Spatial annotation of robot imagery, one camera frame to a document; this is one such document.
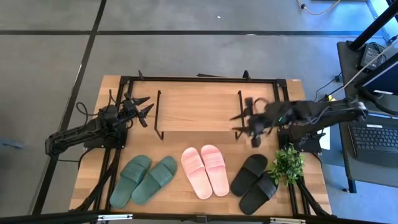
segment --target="gray carpet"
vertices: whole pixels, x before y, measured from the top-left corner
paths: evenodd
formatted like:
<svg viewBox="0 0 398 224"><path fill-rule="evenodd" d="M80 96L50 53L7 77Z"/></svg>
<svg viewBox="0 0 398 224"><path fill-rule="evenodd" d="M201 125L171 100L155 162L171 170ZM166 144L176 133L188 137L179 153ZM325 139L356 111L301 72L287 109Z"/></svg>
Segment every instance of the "gray carpet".
<svg viewBox="0 0 398 224"><path fill-rule="evenodd" d="M314 11L331 4L307 3ZM100 0L5 0L0 2L0 29L90 30L99 5ZM336 31L363 30L372 21L364 2L343 2L330 13L313 17L291 0L113 0L105 7L99 29ZM316 90L340 72L336 43L347 39L352 37L98 36L78 101L91 111L103 75L136 75L138 69L147 76L208 73L240 77L244 70L249 70L252 77L299 78L306 97L312 100ZM0 35L0 136L25 143L22 150L0 150L2 217L29 213L45 166L44 140L58 128L87 40L85 35ZM373 41L384 43L380 38ZM340 85L332 83L320 95ZM84 117L75 111L70 127L83 121ZM338 163L339 147L332 144L332 148L337 149L337 156L329 163ZM61 159L78 159L80 154L81 146L71 147ZM335 215L397 222L397 214L391 212L397 210L397 189L358 183L358 194L350 195L340 190L347 185L344 169L328 165L324 169ZM75 163L57 165L44 213L67 211L76 172ZM381 198L374 192L382 192Z"/></svg>

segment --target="slide sandal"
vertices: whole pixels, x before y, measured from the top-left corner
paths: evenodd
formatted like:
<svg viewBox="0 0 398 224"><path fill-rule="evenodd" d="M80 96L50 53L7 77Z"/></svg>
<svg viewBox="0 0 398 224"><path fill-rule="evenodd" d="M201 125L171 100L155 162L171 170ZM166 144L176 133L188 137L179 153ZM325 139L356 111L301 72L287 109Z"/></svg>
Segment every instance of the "slide sandal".
<svg viewBox="0 0 398 224"><path fill-rule="evenodd" d="M132 192L131 200L139 205L147 203L156 192L168 184L177 171L177 163L173 157L166 156L156 164L138 187Z"/></svg>
<svg viewBox="0 0 398 224"><path fill-rule="evenodd" d="M127 163L120 172L120 180L109 200L112 206L116 208L126 206L132 191L138 186L149 170L151 162L148 157L140 155Z"/></svg>
<svg viewBox="0 0 398 224"><path fill-rule="evenodd" d="M275 180L265 172L243 196L239 208L245 215L251 215L261 205L264 205L276 193L277 189L278 185L275 184Z"/></svg>
<svg viewBox="0 0 398 224"><path fill-rule="evenodd" d="M206 174L205 165L194 147L189 147L182 153L181 164L198 198L209 198L213 190Z"/></svg>
<svg viewBox="0 0 398 224"><path fill-rule="evenodd" d="M224 196L229 192L229 183L226 177L223 155L216 146L206 145L201 148L201 158L205 163L214 194Z"/></svg>
<svg viewBox="0 0 398 224"><path fill-rule="evenodd" d="M240 197L244 195L253 183L261 176L267 167L268 160L261 154L249 156L244 161L242 168L236 174L231 184L232 194Z"/></svg>

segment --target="potted plant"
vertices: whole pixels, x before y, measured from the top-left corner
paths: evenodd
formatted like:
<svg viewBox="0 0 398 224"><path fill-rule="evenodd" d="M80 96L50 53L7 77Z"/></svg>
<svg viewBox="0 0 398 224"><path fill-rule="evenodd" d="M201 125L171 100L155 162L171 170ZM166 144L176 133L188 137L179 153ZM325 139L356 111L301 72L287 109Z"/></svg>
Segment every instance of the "potted plant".
<svg viewBox="0 0 398 224"><path fill-rule="evenodd" d="M277 185L280 180L285 180L285 185L296 184L303 176L304 156L298 155L292 144L275 152L276 160L270 165L271 177Z"/></svg>

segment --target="wooden tabletop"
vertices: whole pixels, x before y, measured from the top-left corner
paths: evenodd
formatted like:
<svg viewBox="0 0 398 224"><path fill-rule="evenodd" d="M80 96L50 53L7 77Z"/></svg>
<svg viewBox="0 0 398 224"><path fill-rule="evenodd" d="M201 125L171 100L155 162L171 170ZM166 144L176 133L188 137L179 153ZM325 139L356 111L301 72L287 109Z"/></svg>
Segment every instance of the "wooden tabletop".
<svg viewBox="0 0 398 224"><path fill-rule="evenodd" d="M114 95L118 92L119 80L120 76L117 75L104 76L95 111L107 105L109 89L112 89ZM300 80L287 80L287 86L290 100L305 99ZM178 121L192 122L192 120L190 120L192 117L187 118L183 117L184 115L181 113L167 111L167 108L164 108L164 106L167 106L167 103L174 103L175 105L177 104L181 107L186 106L189 108L190 106L200 106L201 100L206 99L202 102L203 105L206 105L201 108L202 112L199 113L199 111L196 111L193 115L203 116L205 120L208 119L207 121L211 121L211 116L207 114L211 114L211 110L215 106L214 103L220 101L222 97L225 97L226 100L224 107L231 108L230 111L227 110L226 112L228 118L230 118L230 113L233 114L235 110L240 110L238 91L241 91L243 99L251 96L253 98L264 97L269 101L274 101L272 85L261 83L136 81L134 82L132 95L137 98L150 96L150 100L139 106L140 109L143 109L151 103L156 104L158 90L162 93L159 101L159 124L161 124L160 128L163 128L164 131L166 131L166 129L164 126L162 127L162 125L165 123L162 124L162 122L167 120L172 121L174 125L179 125ZM261 108L264 108L264 104L258 103L257 108L261 110ZM133 157L143 154L152 159L152 166L165 156L174 157L178 164L177 173L174 179L145 205L136 205L130 200L124 208L112 208L112 210L129 213L243 215L239 209L239 201L241 198L234 196L232 193L229 193L225 197L217 197L213 194L209 199L200 200L195 195L182 169L180 163L181 154L188 147L195 147L200 150L205 144L215 145L220 149L224 157L228 180L231 183L243 162L250 155L263 154L268 158L268 161L273 161L275 159L275 151L279 148L276 130L268 137L263 136L262 144L257 149L251 147L250 139L246 135L243 134L241 138L236 141L233 132L224 131L224 129L219 130L217 129L221 127L219 125L212 128L202 125L198 126L198 129L191 127L189 130L181 128L184 127L182 124L179 129L173 130L171 130L172 127L169 126L169 131L164 133L164 140L161 141L154 131L155 109L156 108L153 107L147 116L147 128L143 128L136 119L134 120L134 126L128 132L126 147L121 153L118 172L120 172ZM215 111L219 113L221 109L222 108L216 107ZM322 208L331 213L320 163L312 154L303 154L305 155L304 178L306 186ZM77 175L70 208L79 206L96 185L100 174L103 155L104 149L94 149L83 158ZM104 189L102 198L106 198L108 186L106 185ZM297 187L295 187L295 189L298 210L299 213L303 213L300 191ZM104 201L105 199L102 199L100 208L104 208ZM292 216L287 187L280 184L277 193L253 215Z"/></svg>

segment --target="laptop keyboard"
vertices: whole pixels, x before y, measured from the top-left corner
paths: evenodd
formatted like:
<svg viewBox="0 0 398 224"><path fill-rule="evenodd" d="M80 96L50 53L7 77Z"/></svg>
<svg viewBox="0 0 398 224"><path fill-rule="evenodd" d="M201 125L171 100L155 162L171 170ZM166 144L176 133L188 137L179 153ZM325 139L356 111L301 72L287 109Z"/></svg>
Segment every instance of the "laptop keyboard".
<svg viewBox="0 0 398 224"><path fill-rule="evenodd" d="M351 137L358 150L377 150L398 153L398 130L350 125Z"/></svg>

